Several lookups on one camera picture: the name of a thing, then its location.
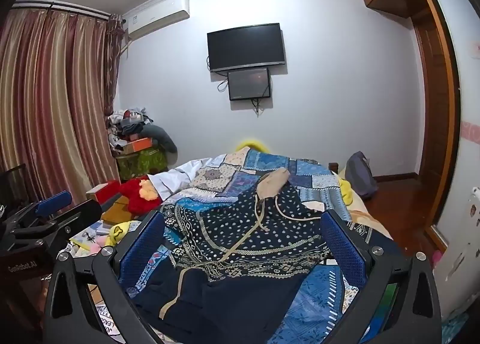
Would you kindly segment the red plush toy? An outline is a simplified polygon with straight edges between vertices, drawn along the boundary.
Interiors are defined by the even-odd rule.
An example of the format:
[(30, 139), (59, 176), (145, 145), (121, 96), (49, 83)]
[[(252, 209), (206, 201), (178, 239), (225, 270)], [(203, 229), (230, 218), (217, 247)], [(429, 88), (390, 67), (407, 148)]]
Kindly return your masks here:
[(127, 209), (132, 217), (140, 217), (160, 207), (162, 199), (147, 176), (132, 178), (120, 185), (119, 192), (128, 199)]

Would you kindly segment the white wall air conditioner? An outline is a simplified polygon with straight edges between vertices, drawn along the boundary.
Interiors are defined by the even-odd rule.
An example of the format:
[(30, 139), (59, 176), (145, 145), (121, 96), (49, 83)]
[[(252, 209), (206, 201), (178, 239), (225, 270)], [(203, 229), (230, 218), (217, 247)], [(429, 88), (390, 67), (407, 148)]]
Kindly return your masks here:
[(128, 39), (138, 40), (190, 17), (189, 0), (165, 0), (128, 19)]

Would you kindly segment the orange box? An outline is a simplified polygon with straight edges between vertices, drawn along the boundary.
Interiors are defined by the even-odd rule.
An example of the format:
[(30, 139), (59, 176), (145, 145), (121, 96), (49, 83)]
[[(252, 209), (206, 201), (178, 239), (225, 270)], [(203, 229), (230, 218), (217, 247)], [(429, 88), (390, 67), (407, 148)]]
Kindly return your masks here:
[(121, 153), (123, 155), (129, 155), (132, 153), (137, 153), (142, 150), (151, 148), (153, 145), (151, 138), (142, 138), (134, 141), (129, 141), (126, 145), (122, 147)]

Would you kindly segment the small black wall monitor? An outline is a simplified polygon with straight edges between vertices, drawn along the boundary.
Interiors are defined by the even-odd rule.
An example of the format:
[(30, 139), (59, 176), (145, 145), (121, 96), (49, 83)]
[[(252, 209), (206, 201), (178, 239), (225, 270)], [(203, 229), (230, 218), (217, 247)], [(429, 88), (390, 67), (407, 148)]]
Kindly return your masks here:
[(270, 75), (267, 68), (233, 70), (227, 75), (229, 99), (256, 100), (271, 96)]

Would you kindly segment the striped red gold curtain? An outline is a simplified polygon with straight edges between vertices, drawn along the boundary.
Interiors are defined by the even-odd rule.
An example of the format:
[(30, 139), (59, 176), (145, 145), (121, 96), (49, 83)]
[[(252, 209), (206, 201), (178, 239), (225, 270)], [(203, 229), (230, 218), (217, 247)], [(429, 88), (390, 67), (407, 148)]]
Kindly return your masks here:
[(123, 31), (120, 19), (12, 9), (1, 26), (1, 168), (26, 167), (35, 200), (78, 204), (119, 179), (107, 133)]

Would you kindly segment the white stickered cabinet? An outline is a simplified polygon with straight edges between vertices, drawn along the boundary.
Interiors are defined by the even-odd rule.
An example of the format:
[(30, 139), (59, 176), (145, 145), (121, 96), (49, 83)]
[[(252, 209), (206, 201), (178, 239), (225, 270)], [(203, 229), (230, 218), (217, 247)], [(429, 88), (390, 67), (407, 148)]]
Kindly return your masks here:
[(456, 236), (434, 267), (442, 320), (465, 312), (479, 297), (479, 188), (474, 187)]

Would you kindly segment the black wall television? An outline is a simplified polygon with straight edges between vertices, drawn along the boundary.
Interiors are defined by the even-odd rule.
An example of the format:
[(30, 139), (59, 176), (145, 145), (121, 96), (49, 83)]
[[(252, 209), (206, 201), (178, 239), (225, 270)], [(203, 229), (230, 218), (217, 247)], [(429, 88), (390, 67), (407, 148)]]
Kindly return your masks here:
[(278, 22), (213, 31), (207, 34), (207, 39), (210, 72), (287, 62)]

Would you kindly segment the blue patchwork quilt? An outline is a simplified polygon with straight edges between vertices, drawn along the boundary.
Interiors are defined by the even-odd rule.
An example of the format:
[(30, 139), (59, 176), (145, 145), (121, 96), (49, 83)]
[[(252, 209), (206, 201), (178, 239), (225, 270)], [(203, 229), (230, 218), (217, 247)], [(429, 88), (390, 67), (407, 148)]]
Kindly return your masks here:
[[(289, 183), (296, 189), (301, 202), (306, 207), (319, 212), (320, 216), (323, 212), (332, 210), (343, 220), (351, 220), (350, 213), (343, 203), (335, 173), (315, 161), (291, 159), (285, 156), (261, 153), (253, 149), (243, 149), (229, 154), (220, 164), (200, 169), (186, 189), (176, 193), (162, 204), (161, 216), (164, 220), (163, 206), (176, 202), (185, 203), (192, 209), (200, 210), (230, 205), (264, 175), (281, 168), (289, 171)], [(181, 242), (179, 234), (172, 231)]]

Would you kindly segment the grey bag on floor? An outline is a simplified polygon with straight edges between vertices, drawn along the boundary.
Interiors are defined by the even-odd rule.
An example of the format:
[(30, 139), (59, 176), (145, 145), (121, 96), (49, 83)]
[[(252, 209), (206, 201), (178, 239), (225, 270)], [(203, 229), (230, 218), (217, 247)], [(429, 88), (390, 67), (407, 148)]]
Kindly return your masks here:
[(347, 160), (345, 179), (362, 199), (372, 198), (378, 190), (377, 182), (362, 151), (354, 153)]

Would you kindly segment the navy patterned hooded sweatshirt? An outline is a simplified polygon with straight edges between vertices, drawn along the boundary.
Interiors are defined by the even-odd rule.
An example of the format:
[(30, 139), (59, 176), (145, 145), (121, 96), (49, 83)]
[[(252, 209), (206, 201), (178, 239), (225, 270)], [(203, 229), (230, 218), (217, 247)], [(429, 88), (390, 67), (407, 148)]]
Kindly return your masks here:
[(180, 343), (267, 343), (329, 256), (289, 175), (272, 171), (227, 206), (163, 206), (181, 242), (133, 300), (151, 327)]

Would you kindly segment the pile of clothes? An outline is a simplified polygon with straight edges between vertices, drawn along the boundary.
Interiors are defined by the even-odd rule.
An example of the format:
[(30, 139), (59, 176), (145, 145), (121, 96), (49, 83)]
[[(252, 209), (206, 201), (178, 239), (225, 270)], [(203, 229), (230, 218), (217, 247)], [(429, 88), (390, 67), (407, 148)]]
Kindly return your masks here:
[(155, 125), (145, 109), (117, 110), (106, 121), (108, 141), (114, 154), (122, 154), (122, 147), (129, 141), (142, 138), (151, 138), (152, 146), (159, 146), (166, 153), (178, 152), (166, 130)]

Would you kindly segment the white pillow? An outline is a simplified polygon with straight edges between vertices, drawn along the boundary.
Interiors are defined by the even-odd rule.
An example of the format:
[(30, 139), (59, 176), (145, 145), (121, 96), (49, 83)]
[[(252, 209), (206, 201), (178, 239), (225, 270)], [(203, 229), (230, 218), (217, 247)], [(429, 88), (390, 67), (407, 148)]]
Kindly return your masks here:
[(199, 170), (212, 162), (212, 158), (203, 158), (186, 162), (178, 167), (147, 177), (162, 201), (185, 189)]

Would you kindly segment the peach bed sheet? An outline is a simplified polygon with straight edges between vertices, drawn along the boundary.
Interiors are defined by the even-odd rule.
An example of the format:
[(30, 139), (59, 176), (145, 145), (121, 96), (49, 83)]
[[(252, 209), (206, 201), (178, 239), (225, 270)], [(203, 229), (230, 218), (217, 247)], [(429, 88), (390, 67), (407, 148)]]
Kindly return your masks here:
[(345, 179), (337, 175), (337, 180), (340, 186), (343, 203), (346, 205), (347, 211), (350, 213), (352, 222), (364, 226), (368, 226), (384, 236), (392, 239), (388, 230), (383, 226), (380, 221), (375, 219), (365, 206), (364, 201), (360, 196), (352, 189), (351, 184)]

